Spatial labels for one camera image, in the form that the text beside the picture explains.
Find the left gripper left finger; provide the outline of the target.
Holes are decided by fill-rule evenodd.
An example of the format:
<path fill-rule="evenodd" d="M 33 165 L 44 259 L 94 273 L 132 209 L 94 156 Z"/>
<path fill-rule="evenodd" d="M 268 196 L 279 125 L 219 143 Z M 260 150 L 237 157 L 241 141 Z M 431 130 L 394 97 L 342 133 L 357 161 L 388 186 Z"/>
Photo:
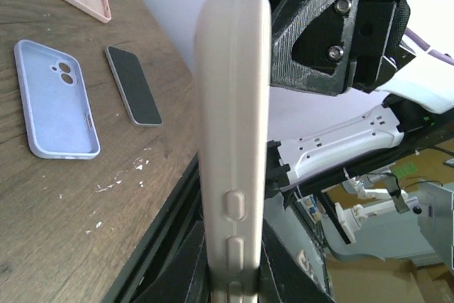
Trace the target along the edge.
<path fill-rule="evenodd" d="M 204 224 L 197 222 L 167 268 L 135 299 L 143 303 L 201 303 L 209 300 Z"/>

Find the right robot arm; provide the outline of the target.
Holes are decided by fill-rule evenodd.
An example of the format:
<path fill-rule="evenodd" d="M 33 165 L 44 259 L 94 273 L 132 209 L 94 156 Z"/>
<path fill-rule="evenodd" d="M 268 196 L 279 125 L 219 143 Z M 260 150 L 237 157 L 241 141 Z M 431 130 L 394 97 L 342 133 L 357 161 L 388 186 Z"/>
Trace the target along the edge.
<path fill-rule="evenodd" d="M 407 0 L 269 0 L 270 82 L 335 96 L 386 92 L 361 116 L 312 136 L 270 141 L 266 192 L 320 194 L 443 141 L 453 127 L 453 59 L 408 27 Z"/>

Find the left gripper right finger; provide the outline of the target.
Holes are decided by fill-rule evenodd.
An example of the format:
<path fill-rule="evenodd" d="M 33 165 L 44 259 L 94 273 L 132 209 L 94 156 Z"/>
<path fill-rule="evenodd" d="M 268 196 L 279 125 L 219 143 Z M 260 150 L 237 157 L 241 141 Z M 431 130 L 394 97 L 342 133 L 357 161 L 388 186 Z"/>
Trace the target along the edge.
<path fill-rule="evenodd" d="M 267 303 L 329 303 L 333 299 L 293 259 L 272 227 L 262 225 L 258 301 Z"/>

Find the lavender phone case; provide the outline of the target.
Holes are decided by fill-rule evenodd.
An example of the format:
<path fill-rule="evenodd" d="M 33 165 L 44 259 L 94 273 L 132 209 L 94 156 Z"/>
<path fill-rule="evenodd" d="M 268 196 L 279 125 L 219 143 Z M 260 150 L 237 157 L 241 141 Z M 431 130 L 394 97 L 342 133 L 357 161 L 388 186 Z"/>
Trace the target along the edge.
<path fill-rule="evenodd" d="M 44 159 L 95 158 L 101 146 L 78 61 L 26 39 L 13 53 L 31 152 Z"/>

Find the beige phone case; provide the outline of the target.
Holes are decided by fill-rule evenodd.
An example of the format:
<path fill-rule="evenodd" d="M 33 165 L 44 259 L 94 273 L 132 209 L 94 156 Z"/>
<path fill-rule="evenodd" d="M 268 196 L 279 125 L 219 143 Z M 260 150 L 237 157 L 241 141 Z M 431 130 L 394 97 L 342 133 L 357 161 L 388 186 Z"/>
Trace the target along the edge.
<path fill-rule="evenodd" d="M 268 0 L 207 0 L 194 39 L 199 169 L 212 302 L 256 302 L 265 200 Z"/>

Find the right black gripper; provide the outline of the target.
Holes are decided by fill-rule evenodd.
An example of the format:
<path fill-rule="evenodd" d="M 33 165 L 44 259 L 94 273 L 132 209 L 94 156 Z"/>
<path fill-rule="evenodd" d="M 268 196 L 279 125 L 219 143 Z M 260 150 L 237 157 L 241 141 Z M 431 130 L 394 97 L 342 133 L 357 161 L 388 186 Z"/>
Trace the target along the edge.
<path fill-rule="evenodd" d="M 410 16 L 406 0 L 269 0 L 270 84 L 335 96 L 371 92 L 394 76 L 386 70 Z"/>

